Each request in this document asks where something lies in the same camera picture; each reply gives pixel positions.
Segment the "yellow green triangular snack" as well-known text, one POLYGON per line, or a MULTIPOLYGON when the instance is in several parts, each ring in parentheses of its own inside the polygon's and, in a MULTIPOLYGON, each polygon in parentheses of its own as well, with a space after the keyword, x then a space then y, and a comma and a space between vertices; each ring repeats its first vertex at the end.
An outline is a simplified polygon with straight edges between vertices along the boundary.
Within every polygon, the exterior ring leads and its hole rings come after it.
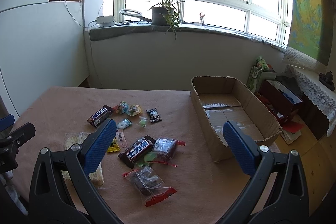
POLYGON ((130 117, 134 117, 142 113, 142 108, 139 105, 130 105, 126 110, 126 114, 130 117))

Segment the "pale cracker packet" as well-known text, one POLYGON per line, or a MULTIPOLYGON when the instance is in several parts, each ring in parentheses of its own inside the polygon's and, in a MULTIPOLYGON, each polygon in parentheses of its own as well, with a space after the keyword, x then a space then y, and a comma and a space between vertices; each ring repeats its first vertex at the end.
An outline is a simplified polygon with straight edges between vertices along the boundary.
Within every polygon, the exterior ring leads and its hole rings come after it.
MULTIPOLYGON (((64 137, 63 148, 68 150, 73 144, 82 144, 88 135, 88 132, 66 133, 64 137)), ((96 188, 104 185, 101 164, 99 164, 95 172, 89 174, 89 178, 96 188)))

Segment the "clear bag dark snack red-edged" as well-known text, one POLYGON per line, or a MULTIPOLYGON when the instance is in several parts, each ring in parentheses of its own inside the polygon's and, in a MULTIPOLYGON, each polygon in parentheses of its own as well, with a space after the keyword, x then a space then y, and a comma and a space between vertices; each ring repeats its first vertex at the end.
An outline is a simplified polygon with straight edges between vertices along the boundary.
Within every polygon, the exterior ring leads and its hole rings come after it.
POLYGON ((167 186, 150 165, 122 176, 138 190, 145 207, 156 205, 177 192, 175 188, 167 186))

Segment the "white lace cloth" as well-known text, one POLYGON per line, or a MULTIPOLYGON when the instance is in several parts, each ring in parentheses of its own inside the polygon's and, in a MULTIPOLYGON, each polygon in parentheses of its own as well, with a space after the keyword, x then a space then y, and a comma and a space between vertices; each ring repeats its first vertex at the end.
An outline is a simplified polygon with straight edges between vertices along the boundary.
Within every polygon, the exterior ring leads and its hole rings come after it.
POLYGON ((294 77, 301 91, 326 115, 329 120, 326 137, 330 137, 335 130, 335 92, 324 86, 314 71, 288 64, 284 73, 294 77))

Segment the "yellow landscape wall painting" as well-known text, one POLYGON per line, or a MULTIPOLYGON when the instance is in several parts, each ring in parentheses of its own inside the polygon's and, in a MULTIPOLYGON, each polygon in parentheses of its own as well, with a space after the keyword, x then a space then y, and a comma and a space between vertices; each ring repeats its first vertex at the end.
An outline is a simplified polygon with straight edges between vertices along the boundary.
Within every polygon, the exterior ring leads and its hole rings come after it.
POLYGON ((330 58, 333 26, 331 0, 293 0, 284 61, 312 71, 324 71, 330 58))

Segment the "Snickers bar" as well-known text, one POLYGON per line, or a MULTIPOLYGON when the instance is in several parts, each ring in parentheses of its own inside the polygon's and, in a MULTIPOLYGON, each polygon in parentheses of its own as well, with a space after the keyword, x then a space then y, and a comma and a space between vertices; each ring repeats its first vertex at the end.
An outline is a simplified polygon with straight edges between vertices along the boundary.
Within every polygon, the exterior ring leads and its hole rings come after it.
POLYGON ((130 145, 123 153, 119 153, 118 158, 127 167, 133 169, 135 163, 153 149, 155 142, 156 140, 148 135, 141 137, 130 145))
POLYGON ((104 105, 100 110, 95 112, 92 116, 87 119, 87 122, 94 128, 98 128, 100 124, 111 114, 114 113, 114 108, 104 105))

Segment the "green candy clear wrapper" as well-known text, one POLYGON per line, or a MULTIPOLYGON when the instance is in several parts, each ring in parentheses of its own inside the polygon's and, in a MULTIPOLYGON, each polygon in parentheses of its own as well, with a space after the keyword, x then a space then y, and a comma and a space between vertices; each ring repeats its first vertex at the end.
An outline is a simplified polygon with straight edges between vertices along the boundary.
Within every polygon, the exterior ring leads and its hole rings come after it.
POLYGON ((148 119, 143 116, 139 116, 138 125, 141 127, 146 127, 148 119))

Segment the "white power box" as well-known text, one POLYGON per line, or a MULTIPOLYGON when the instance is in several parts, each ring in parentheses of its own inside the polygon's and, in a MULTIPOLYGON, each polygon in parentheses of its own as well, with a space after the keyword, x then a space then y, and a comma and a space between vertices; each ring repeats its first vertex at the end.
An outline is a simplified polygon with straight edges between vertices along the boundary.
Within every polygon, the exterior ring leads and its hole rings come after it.
POLYGON ((113 15, 107 15, 107 16, 98 16, 96 18, 96 23, 100 27, 112 27, 114 26, 114 16, 113 15))

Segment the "green snack bag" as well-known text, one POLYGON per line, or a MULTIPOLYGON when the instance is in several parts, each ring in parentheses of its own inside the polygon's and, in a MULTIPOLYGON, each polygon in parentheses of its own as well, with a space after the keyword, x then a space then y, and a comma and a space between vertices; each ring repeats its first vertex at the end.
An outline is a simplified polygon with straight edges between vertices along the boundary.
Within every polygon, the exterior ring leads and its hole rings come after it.
POLYGON ((269 69, 263 57, 256 58, 255 65, 252 66, 246 83, 247 88, 251 92, 258 91, 263 80, 271 79, 273 72, 269 69))

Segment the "dark red box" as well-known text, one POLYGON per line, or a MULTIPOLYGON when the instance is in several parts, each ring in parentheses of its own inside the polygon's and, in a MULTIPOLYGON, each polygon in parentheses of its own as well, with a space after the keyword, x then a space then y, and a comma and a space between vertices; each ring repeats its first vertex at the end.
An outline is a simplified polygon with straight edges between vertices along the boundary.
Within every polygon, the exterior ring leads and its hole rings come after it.
POLYGON ((264 80, 259 89, 260 101, 276 117, 280 125, 291 121, 303 100, 276 80, 264 80))

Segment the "black white candy packet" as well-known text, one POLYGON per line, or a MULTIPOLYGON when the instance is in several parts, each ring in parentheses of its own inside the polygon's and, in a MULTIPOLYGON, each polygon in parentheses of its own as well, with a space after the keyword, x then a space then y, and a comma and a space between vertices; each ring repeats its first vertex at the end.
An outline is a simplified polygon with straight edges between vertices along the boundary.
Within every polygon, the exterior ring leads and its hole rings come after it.
POLYGON ((157 123, 162 120, 156 108, 146 110, 147 115, 149 116, 150 123, 157 123))

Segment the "green leaf wrapper candy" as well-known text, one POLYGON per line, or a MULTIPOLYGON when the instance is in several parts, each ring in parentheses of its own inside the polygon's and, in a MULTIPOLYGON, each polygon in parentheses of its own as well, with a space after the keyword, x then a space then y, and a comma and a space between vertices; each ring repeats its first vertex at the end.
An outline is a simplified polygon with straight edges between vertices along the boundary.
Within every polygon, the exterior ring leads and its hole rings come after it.
POLYGON ((135 165, 140 168, 143 168, 147 165, 151 165, 154 163, 177 167, 177 165, 171 163, 171 158, 168 157, 167 155, 160 154, 160 153, 152 153, 152 152, 146 154, 143 158, 137 161, 135 165))

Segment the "dark object on lace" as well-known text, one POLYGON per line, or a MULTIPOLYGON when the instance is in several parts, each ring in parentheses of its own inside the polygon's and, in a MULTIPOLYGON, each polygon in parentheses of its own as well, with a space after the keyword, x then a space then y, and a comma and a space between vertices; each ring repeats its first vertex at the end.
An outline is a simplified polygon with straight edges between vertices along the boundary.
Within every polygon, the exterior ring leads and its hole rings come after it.
POLYGON ((335 84, 333 83, 333 74, 331 71, 326 74, 319 73, 318 79, 319 82, 321 82, 329 90, 335 91, 335 84))

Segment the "orange blue triangular snack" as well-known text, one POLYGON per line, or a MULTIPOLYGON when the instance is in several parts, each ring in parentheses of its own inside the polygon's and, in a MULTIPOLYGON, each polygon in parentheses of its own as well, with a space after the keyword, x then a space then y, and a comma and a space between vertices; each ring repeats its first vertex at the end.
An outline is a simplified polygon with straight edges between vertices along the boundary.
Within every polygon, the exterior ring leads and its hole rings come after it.
POLYGON ((119 104, 113 107, 113 110, 117 114, 124 114, 127 112, 129 105, 125 101, 121 101, 119 104))

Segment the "potted spider plant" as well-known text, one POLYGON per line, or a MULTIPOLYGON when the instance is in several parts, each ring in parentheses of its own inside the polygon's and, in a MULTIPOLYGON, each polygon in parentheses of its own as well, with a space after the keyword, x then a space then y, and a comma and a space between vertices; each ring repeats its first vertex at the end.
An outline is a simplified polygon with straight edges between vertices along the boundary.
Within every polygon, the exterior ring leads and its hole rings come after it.
POLYGON ((167 26, 166 32, 173 32, 174 38, 177 38, 177 30, 180 30, 181 3, 179 0, 161 0, 152 5, 151 24, 154 26, 167 26))

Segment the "small white pink candy packet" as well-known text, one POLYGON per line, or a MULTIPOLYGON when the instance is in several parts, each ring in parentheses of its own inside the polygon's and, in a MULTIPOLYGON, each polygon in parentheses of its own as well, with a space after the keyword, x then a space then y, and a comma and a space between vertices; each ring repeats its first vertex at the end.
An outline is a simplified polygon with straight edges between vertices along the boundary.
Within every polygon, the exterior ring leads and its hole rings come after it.
POLYGON ((116 141, 120 148, 127 147, 127 141, 125 139, 124 133, 122 129, 118 129, 116 131, 116 141))

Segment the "small yellow candy packet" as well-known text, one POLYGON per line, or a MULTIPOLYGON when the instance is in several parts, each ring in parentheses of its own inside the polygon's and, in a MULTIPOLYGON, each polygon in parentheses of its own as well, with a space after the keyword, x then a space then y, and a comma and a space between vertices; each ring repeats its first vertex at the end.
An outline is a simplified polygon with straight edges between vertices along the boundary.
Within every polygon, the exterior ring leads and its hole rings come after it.
POLYGON ((121 151, 120 146, 117 143, 116 137, 114 137, 114 139, 112 140, 112 143, 109 145, 107 149, 107 153, 116 153, 120 151, 121 151))

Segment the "small figurine on sill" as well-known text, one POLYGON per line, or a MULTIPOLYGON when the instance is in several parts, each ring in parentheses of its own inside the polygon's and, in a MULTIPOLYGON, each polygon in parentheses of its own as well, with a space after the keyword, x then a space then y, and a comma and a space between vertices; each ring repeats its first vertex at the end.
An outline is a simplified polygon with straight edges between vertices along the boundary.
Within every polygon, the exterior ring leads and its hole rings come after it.
POLYGON ((205 21, 204 21, 205 14, 203 12, 201 12, 199 14, 199 17, 200 17, 200 24, 201 24, 201 26, 204 26, 205 25, 205 21))

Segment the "brown cardboard box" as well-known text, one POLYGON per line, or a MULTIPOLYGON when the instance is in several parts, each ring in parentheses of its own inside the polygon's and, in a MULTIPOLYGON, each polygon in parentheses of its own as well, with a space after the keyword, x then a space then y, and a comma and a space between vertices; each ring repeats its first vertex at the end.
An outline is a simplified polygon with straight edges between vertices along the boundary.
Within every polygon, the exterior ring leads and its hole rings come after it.
POLYGON ((223 135, 227 121, 233 121, 257 145, 270 146, 280 135, 281 126, 275 116, 236 78, 194 77, 190 95, 215 163, 233 157, 223 135))

